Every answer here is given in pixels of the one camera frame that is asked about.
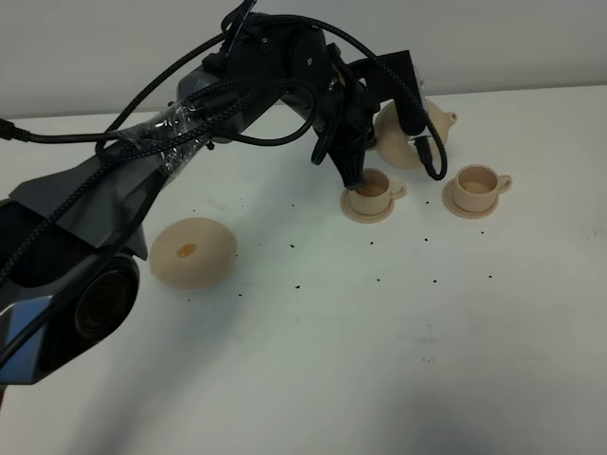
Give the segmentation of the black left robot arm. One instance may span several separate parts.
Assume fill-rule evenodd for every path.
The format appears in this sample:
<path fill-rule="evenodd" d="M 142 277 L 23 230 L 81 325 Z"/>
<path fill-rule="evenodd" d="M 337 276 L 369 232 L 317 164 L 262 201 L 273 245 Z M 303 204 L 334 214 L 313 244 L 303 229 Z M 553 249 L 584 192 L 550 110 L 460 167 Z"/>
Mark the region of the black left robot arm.
<path fill-rule="evenodd" d="M 294 15 L 233 12 L 193 55 L 177 99 L 126 127 L 57 136 L 95 153 L 63 172 L 29 180 L 1 204 L 1 383 L 30 385 L 112 334 L 138 295 L 142 223 L 160 192 L 204 148 L 264 146 L 247 128 L 282 101 L 314 130 L 314 163 L 330 157 L 349 190 L 363 182 L 381 58 L 364 49 L 345 62 L 325 37 L 333 27 Z"/>

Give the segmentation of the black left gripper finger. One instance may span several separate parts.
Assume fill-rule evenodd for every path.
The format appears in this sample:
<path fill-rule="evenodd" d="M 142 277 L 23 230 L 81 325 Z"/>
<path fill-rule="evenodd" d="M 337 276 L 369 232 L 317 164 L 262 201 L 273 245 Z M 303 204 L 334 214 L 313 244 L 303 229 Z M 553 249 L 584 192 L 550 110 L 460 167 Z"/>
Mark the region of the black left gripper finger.
<path fill-rule="evenodd" d="M 347 190 L 355 190 L 364 184 L 364 147 L 333 147 L 329 156 Z"/>

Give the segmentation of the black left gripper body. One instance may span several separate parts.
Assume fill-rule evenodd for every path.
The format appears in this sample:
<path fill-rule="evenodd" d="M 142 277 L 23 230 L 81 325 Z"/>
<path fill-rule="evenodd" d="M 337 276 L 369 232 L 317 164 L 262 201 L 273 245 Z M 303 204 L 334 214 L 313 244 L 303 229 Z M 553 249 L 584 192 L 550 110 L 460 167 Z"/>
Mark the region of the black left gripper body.
<path fill-rule="evenodd" d="M 328 44 L 321 30 L 296 28 L 286 57 L 288 75 L 309 83 L 316 98 L 295 88 L 285 92 L 284 103 L 300 117 L 313 120 L 318 140 L 311 159 L 322 161 L 340 133 L 354 135 L 367 130 L 371 105 L 364 99 L 365 88 L 342 60 L 340 49 Z"/>

